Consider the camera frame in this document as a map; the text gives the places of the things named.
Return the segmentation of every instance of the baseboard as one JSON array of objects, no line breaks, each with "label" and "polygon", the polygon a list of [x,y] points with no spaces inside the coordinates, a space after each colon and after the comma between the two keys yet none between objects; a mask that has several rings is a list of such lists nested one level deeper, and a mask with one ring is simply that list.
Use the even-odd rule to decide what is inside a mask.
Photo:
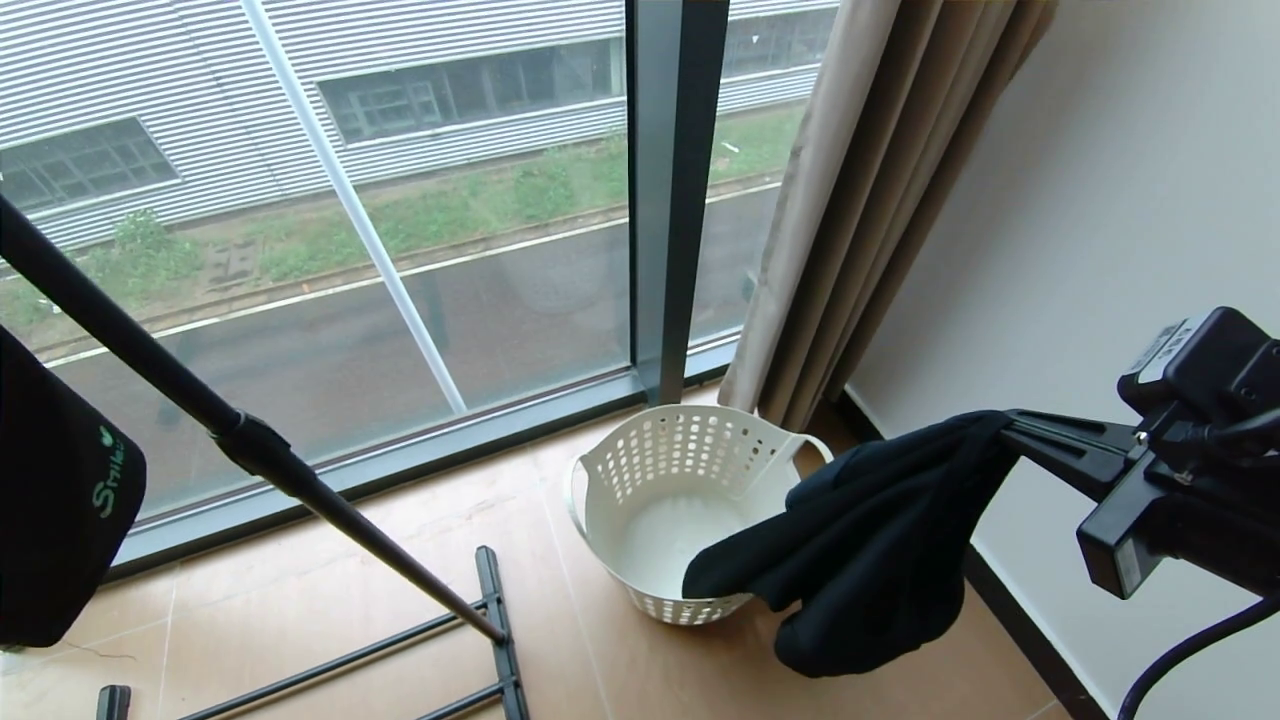
[{"label": "baseboard", "polygon": [[[840,393],[835,405],[836,414],[859,441],[884,439],[884,434],[847,392]],[[964,575],[1071,717],[1074,720],[1108,720],[1107,714],[1080,683],[1075,671],[1066,664],[1053,643],[1041,632],[1036,621],[1030,619],[1030,615],[1019,605],[1005,583],[982,557],[982,553],[972,544],[969,552],[965,553]]]}]

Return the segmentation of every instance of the white road line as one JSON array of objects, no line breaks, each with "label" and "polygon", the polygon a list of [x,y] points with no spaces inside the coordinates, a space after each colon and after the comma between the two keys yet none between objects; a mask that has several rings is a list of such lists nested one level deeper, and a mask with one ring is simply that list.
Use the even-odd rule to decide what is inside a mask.
[{"label": "white road line", "polygon": [[[781,186],[782,186],[781,182],[771,182],[771,183],[760,184],[760,186],[756,186],[756,187],[749,187],[746,190],[739,190],[739,191],[735,191],[735,192],[726,192],[724,195],[717,195],[716,197],[709,197],[707,200],[707,204],[710,205],[712,202],[719,202],[722,200],[733,200],[735,197],[742,197],[744,195],[751,195],[753,192],[763,192],[765,190],[773,190],[773,188],[781,187]],[[442,260],[439,263],[430,263],[428,265],[419,265],[417,268],[410,268],[407,270],[402,270],[399,273],[399,275],[402,278],[407,278],[407,277],[416,275],[416,274],[420,274],[420,273],[429,273],[431,270],[438,270],[440,268],[448,268],[451,265],[461,265],[462,263],[470,263],[472,260],[481,260],[484,258],[494,258],[497,255],[502,255],[503,252],[513,252],[516,250],[525,250],[526,247],[535,247],[538,245],[543,245],[543,243],[547,243],[547,242],[554,242],[557,240],[564,240],[564,238],[579,236],[579,234],[586,234],[589,232],[603,231],[603,229],[613,228],[613,227],[617,227],[617,225],[625,225],[627,222],[628,222],[628,218],[620,218],[617,220],[609,220],[607,223],[599,223],[599,224],[585,227],[585,228],[577,228],[577,229],[566,231],[566,232],[562,232],[562,233],[549,234],[547,237],[538,237],[538,238],[534,238],[534,240],[526,240],[524,242],[513,242],[511,245],[503,245],[502,247],[493,247],[493,249],[489,249],[489,250],[484,250],[481,252],[475,252],[472,255],[462,255],[462,256],[458,256],[458,258],[453,258],[451,260]],[[287,307],[289,305],[297,305],[298,302],[306,302],[308,300],[319,300],[321,297],[329,297],[332,295],[338,295],[340,292],[348,292],[348,291],[352,291],[352,290],[360,290],[362,287],[369,287],[369,286],[381,284],[381,283],[383,283],[381,278],[367,278],[367,279],[362,279],[362,281],[356,281],[356,282],[351,282],[351,283],[347,283],[347,284],[342,284],[342,286],[338,286],[338,287],[330,287],[330,288],[326,288],[326,290],[317,290],[315,292],[306,292],[306,293],[302,293],[302,295],[294,295],[293,297],[285,297],[284,300],[276,300],[274,302],[264,302],[262,305],[255,305],[252,307],[244,307],[243,310],[233,310],[230,313],[227,313],[225,315],[219,315],[216,318],[206,318],[204,320],[196,320],[196,322],[192,322],[192,323],[187,323],[184,325],[175,325],[173,328],[164,329],[164,331],[160,331],[160,332],[156,332],[156,333],[151,333],[151,334],[155,338],[169,337],[169,336],[184,333],[184,332],[188,332],[188,331],[193,331],[193,329],[197,329],[197,328],[205,328],[205,327],[209,327],[209,325],[212,325],[212,324],[216,324],[216,323],[223,323],[223,322],[227,322],[227,320],[237,320],[239,318],[247,318],[250,315],[256,315],[259,313],[266,313],[268,310],[276,310],[279,307]],[[106,352],[105,347],[95,347],[93,350],[86,350],[83,352],[77,352],[74,355],[68,355],[67,357],[59,357],[58,360],[50,360],[49,363],[45,363],[45,366],[46,368],[56,368],[59,365],[65,365],[68,363],[74,363],[77,360],[87,360],[87,359],[93,357],[96,355],[102,355],[104,352]]]}]

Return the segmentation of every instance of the curtain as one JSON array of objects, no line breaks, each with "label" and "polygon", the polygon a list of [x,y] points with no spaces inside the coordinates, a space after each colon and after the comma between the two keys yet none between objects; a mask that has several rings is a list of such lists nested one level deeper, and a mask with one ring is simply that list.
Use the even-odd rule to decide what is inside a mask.
[{"label": "curtain", "polygon": [[852,374],[1051,0],[844,0],[722,405],[791,430]]}]

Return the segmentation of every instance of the white wall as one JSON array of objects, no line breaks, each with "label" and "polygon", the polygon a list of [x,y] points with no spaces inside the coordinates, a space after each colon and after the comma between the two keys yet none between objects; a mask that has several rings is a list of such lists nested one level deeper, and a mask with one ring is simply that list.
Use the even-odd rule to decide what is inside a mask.
[{"label": "white wall", "polygon": [[[890,436],[980,407],[1132,423],[1117,375],[1216,305],[1280,334],[1280,3],[1064,3],[850,391]],[[1114,716],[1151,660],[1252,596],[1166,560],[1112,598],[1075,546],[1091,507],[1023,462],[974,542]],[[1139,719],[1277,717],[1277,667],[1272,620]]]}]

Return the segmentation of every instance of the hanging black garment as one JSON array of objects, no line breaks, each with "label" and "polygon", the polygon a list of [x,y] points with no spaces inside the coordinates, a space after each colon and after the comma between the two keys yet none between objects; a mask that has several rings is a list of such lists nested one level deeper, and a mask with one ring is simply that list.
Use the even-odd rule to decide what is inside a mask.
[{"label": "hanging black garment", "polygon": [[61,639],[145,489],[142,450],[0,328],[0,646]]},{"label": "hanging black garment", "polygon": [[964,602],[961,561],[1018,455],[1004,413],[957,415],[861,445],[787,493],[786,512],[701,551],[685,597],[760,596],[774,652],[810,678],[867,673],[941,637]]}]

